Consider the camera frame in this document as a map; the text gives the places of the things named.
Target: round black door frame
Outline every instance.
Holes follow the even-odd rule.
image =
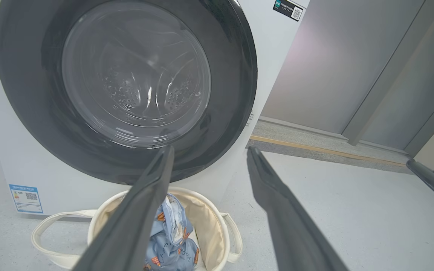
[[[64,88],[63,45],[71,27],[106,0],[0,3],[0,79],[17,116],[50,153],[101,180],[133,184],[157,149],[129,148],[96,133]],[[171,181],[194,175],[237,140],[257,88],[250,26],[234,0],[145,0],[179,17],[204,48],[212,76],[207,109],[193,129],[171,143]]]

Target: washing machine door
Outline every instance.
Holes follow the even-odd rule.
[[[132,184],[171,144],[177,181],[239,137],[257,57],[234,0],[2,0],[0,79],[21,122],[68,165]]]

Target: qr code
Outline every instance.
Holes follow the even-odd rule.
[[[26,199],[34,199],[35,201],[37,201],[38,197],[35,193],[26,193]]]
[[[298,7],[294,7],[294,10],[292,11],[291,17],[293,17],[296,20],[299,20],[302,13],[303,13],[302,9],[300,9]]]

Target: glass panel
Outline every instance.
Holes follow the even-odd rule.
[[[168,11],[141,2],[106,3],[81,17],[67,37],[62,73],[88,124],[124,146],[177,139],[210,98],[197,38]]]

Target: basket handle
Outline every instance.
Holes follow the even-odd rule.
[[[239,232],[239,229],[237,228],[237,225],[235,224],[234,220],[231,218],[231,215],[229,213],[220,213],[222,215],[222,218],[224,218],[225,223],[227,224],[227,228],[232,232],[232,235],[234,237],[234,245],[236,252],[230,252],[229,258],[227,258],[228,262],[235,263],[242,255],[242,237],[241,233]]]
[[[33,246],[36,247],[36,249],[43,252],[43,254],[46,254],[46,256],[50,258],[50,260],[54,262],[57,266],[65,269],[72,269],[74,265],[78,262],[80,255],[58,253],[43,248],[41,246],[41,235],[48,227],[50,227],[53,223],[55,223],[61,218],[64,218],[66,216],[82,216],[84,218],[93,218],[95,213],[96,210],[83,210],[76,212],[58,213],[49,216],[45,218],[45,220],[41,221],[38,226],[36,226],[35,230],[33,230],[33,233],[31,234],[31,242],[33,243]]]

